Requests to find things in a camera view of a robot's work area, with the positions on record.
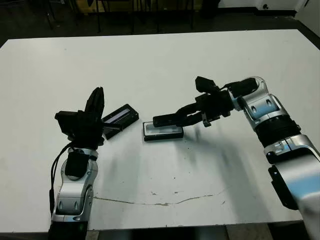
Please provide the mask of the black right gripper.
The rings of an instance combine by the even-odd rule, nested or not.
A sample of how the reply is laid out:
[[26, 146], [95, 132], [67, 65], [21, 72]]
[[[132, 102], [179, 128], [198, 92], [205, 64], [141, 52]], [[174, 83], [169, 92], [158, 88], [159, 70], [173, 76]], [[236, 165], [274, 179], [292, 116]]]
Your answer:
[[196, 97], [194, 103], [181, 107], [175, 115], [183, 117], [179, 122], [180, 127], [193, 126], [199, 122], [203, 122], [205, 127], [210, 127], [212, 121], [220, 119], [221, 116], [229, 117], [231, 111], [230, 94], [227, 90], [222, 90]]

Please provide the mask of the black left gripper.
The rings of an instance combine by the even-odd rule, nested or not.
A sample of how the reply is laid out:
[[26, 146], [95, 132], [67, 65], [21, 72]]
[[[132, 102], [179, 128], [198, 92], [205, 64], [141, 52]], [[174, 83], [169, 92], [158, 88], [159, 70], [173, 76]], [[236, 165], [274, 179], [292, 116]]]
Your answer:
[[105, 107], [103, 87], [90, 94], [84, 111], [78, 110], [69, 122], [67, 136], [77, 148], [96, 150], [104, 144], [102, 115]]

